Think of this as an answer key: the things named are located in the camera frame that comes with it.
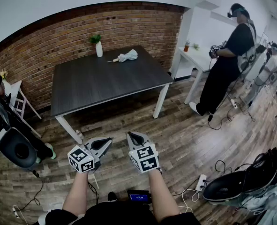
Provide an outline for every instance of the black pants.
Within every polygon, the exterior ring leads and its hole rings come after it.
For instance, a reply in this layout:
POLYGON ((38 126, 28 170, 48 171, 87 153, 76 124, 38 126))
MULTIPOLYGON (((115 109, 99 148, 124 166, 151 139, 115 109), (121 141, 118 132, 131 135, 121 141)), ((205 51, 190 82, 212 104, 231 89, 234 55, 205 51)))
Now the black pants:
POLYGON ((240 71, 237 64, 217 60, 205 83, 200 103, 196 106, 198 113, 202 116, 207 111, 214 113, 223 100, 227 88, 239 75, 240 71))
POLYGON ((45 157, 52 157, 53 152, 50 148, 48 148, 43 141, 36 138, 30 128, 24 124, 23 122, 19 121, 18 118, 15 116, 8 114, 10 126, 16 128, 21 134, 23 134, 31 143, 31 145, 36 149, 37 156, 43 160, 45 157))

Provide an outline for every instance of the display screen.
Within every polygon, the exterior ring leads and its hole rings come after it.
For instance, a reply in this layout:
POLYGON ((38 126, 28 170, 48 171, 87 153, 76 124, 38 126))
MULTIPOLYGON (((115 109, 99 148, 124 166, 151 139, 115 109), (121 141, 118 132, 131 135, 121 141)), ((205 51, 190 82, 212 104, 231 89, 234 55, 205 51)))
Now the display screen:
POLYGON ((146 194, 130 194, 130 199, 132 201, 141 201, 141 202, 147 202, 148 199, 148 195, 146 194))

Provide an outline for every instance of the vase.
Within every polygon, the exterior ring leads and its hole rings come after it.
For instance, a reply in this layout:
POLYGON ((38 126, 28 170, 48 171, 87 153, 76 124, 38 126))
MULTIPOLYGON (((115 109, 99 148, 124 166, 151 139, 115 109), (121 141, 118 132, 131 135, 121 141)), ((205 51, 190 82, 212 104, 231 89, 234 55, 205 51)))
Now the vase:
POLYGON ((96 51, 97 51, 97 56, 100 58, 103 56, 103 49, 102 49, 102 44, 101 42, 98 42, 96 44, 96 51))
POLYGON ((9 95, 11 93, 11 85, 9 82, 7 82, 5 79, 3 79, 3 84, 4 84, 4 87, 5 87, 5 93, 7 95, 9 95))

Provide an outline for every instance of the person in black clothes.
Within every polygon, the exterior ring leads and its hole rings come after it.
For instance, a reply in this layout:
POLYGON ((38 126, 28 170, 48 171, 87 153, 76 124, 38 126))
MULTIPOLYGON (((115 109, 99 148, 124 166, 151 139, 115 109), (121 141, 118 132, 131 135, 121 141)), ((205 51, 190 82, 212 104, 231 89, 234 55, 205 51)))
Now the person in black clothes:
POLYGON ((160 171, 154 169, 148 173, 154 214, 143 204, 118 201, 113 192, 109 193, 108 202, 98 203, 86 210, 88 172, 77 172, 62 210, 52 210, 41 220, 39 219, 39 224, 68 225, 74 222, 73 225, 200 225, 193 213, 180 213, 160 171))
MULTIPOLYGON (((1 99, 6 99, 6 95, 5 95, 5 88, 4 88, 4 84, 2 82, 2 77, 0 76, 0 98, 1 99)), ((4 108, 8 111, 10 109, 10 107, 3 102, 2 103, 4 108)), ((37 150, 37 163, 40 163, 41 160, 45 159, 45 157, 49 157, 51 159, 55 159, 56 158, 56 153, 53 151, 53 147, 51 144, 49 143, 43 143, 40 139, 36 138, 30 128, 24 124, 15 114, 10 114, 10 112, 8 113, 8 117, 9 117, 9 122, 10 122, 10 126, 13 128, 16 128, 17 130, 19 130, 31 143, 31 145, 37 150)))
POLYGON ((255 45, 256 29, 247 10, 240 4, 231 6, 232 19, 238 26, 229 37, 224 49, 216 51, 217 61, 212 67, 202 91, 200 103, 190 102, 189 106, 199 115, 215 113, 223 100, 229 85, 238 79, 241 72, 237 57, 245 54, 255 45))

